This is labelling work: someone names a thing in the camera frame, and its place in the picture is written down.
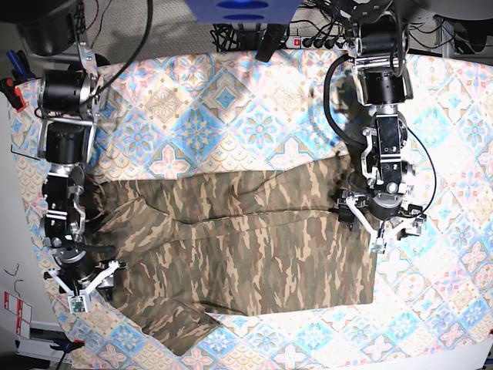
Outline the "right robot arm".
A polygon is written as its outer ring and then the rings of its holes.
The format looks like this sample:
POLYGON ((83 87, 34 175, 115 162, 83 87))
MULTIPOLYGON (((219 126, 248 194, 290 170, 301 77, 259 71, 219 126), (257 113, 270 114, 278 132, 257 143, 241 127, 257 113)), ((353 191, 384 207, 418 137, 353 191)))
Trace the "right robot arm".
POLYGON ((41 116, 37 155, 50 164, 42 186, 47 210, 40 236, 59 265, 45 273, 71 300, 81 301, 97 289, 110 289, 118 261, 93 259, 94 253, 114 254, 113 246, 89 246, 84 238, 86 210, 84 165, 96 138, 100 91, 96 54, 86 36, 81 1, 3 1, 1 20, 13 24, 34 56, 75 70, 43 72, 38 108, 41 116))

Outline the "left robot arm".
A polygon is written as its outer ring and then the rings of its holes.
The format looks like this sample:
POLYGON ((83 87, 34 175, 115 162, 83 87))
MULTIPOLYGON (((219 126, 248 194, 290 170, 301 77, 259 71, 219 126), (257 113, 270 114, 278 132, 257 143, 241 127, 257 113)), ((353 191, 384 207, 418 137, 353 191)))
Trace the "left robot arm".
POLYGON ((391 238, 420 235, 427 218, 423 206, 404 204, 413 187, 414 168, 402 156, 411 131, 398 110, 413 97, 406 66, 407 19, 402 11, 397 1, 354 5, 344 22, 347 53, 330 65, 324 79, 327 121, 345 144, 360 152, 360 165, 353 174, 356 182, 335 195, 339 220, 359 221, 370 235, 370 246, 376 248, 391 238), (361 141, 345 133, 330 111, 330 83, 345 62, 352 64, 358 102, 375 109, 361 130, 361 141))

